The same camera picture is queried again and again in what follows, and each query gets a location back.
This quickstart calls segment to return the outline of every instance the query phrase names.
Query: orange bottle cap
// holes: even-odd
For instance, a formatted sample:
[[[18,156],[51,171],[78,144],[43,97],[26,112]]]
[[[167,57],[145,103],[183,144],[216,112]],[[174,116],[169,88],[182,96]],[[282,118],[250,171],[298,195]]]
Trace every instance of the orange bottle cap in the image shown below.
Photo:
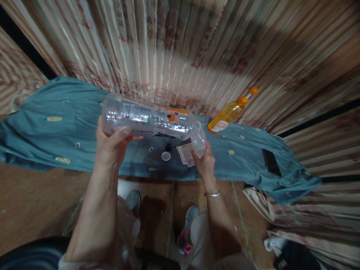
[[[250,88],[250,93],[252,95],[256,95],[258,92],[259,92],[259,88],[257,88],[256,86]]]
[[[246,103],[249,102],[249,99],[247,99],[246,97],[241,97],[237,100],[237,103],[240,105],[240,106],[244,106]]]

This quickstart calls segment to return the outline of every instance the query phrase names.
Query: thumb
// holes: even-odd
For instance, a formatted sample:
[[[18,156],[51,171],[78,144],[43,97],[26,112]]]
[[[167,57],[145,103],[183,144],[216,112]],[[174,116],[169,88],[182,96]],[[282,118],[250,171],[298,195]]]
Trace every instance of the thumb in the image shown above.
[[[194,161],[195,161],[195,165],[197,165],[198,162],[200,161],[200,158],[198,157],[198,155],[195,153],[194,150],[191,150],[191,155],[192,155],[192,158],[193,158]]]
[[[131,135],[131,133],[132,133],[131,127],[123,126],[109,138],[109,144],[111,146],[116,146],[122,140],[126,139],[129,135]]]

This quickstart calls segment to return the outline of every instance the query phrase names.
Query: gray shoe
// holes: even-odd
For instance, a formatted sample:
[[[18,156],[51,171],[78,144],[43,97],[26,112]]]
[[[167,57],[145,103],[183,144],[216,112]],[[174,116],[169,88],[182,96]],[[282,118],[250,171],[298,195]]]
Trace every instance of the gray shoe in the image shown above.
[[[140,218],[139,207],[141,203],[141,195],[138,190],[132,190],[126,197],[126,203],[129,205],[134,217]]]
[[[184,235],[186,233],[187,230],[190,229],[190,225],[192,223],[192,221],[199,215],[199,208],[197,208],[195,205],[193,205],[192,207],[190,207],[186,213],[186,219],[185,219],[185,226],[183,228],[183,230],[181,231],[180,235],[177,238],[176,241],[176,245],[179,249],[179,252],[181,254],[185,255],[185,258],[188,257],[188,253],[192,250],[192,247],[185,247],[185,243],[184,243]]]

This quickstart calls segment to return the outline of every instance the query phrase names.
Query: brown floor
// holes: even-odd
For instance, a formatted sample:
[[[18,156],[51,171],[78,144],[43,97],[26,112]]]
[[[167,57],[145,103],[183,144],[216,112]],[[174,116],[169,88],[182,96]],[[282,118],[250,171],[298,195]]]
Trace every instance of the brown floor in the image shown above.
[[[73,230],[81,208],[89,173],[56,168],[32,172],[0,162],[0,255],[41,237]],[[219,181],[225,204],[237,227],[241,244],[258,269],[273,269],[275,255],[263,240],[270,224],[242,192],[243,182]],[[121,177],[118,194],[126,197],[137,189],[142,196],[141,229],[135,245],[164,257],[189,263],[177,251],[175,240],[185,224],[188,208],[206,207],[201,179],[170,182]]]

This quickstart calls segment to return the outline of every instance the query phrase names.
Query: black phone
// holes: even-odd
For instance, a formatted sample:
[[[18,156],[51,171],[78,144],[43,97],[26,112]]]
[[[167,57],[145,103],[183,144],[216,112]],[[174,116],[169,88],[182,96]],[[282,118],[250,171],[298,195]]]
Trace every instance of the black phone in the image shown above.
[[[276,176],[282,177],[278,163],[276,162],[275,155],[269,150],[262,149],[262,154],[264,155],[265,164],[269,173]]]

